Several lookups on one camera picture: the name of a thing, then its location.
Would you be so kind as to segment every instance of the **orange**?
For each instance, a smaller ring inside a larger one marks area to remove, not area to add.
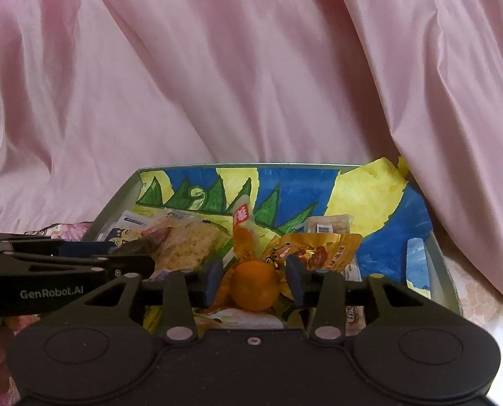
[[[269,309],[279,297],[279,279],[272,264],[246,261],[231,276],[231,297],[248,311]]]

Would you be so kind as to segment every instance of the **barcode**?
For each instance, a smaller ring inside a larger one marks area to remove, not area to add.
[[[318,224],[317,233],[333,233],[332,224]]]

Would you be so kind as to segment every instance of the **red label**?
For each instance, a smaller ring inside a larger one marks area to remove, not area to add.
[[[247,221],[250,217],[250,213],[248,211],[248,205],[246,203],[242,204],[238,209],[234,211],[232,217],[233,217],[233,224],[235,225]]]

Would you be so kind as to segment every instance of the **blue painted area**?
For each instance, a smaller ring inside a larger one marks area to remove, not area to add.
[[[218,174],[214,168],[178,168],[166,169],[171,186],[176,191],[187,178],[191,186],[200,186],[203,189],[210,189],[217,180]]]
[[[275,226],[280,226],[317,201],[313,215],[324,215],[337,169],[260,168],[257,209],[279,184],[279,209]]]
[[[404,283],[407,240],[425,239],[431,231],[432,222],[425,202],[415,188],[408,184],[389,220],[381,229],[364,238],[356,253],[362,277],[382,273]]]
[[[430,290],[430,275],[426,262],[426,249],[422,238],[411,238],[407,241],[406,279],[414,287]]]

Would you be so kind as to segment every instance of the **screw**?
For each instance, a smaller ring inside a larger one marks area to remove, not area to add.
[[[188,340],[193,336],[193,331],[186,326],[174,326],[165,333],[171,340]]]
[[[248,339],[248,345],[260,345],[261,340],[260,337],[250,337]]]
[[[342,332],[335,326],[320,326],[315,330],[315,335],[323,340],[335,340],[342,336]]]

